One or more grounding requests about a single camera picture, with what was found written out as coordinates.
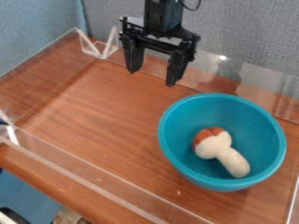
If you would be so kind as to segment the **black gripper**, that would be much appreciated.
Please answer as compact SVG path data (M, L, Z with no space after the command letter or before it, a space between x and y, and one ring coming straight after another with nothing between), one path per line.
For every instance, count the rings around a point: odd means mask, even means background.
M196 11L184 0L144 0L144 16L123 16L120 40L125 67L132 74L144 64L145 48L172 54L167 67L165 85L172 87L183 78L188 61L195 58L200 36L183 28L183 10Z

